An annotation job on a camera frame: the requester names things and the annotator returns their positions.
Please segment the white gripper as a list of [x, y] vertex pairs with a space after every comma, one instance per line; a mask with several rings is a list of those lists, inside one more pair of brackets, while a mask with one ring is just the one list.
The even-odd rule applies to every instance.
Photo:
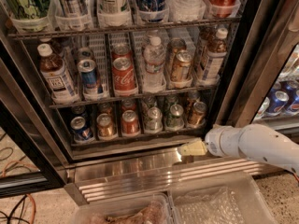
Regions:
[[244, 158], [244, 153], [239, 148], [241, 128], [232, 126], [215, 126], [202, 140], [186, 143], [178, 148], [181, 156], [204, 156], [209, 151], [217, 157]]

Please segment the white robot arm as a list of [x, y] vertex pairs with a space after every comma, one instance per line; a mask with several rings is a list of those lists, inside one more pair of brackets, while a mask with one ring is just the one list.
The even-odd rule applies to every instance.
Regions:
[[243, 128], [214, 126], [204, 139], [197, 138], [178, 149], [181, 156], [232, 157], [276, 166], [299, 175], [299, 145], [287, 136], [261, 125]]

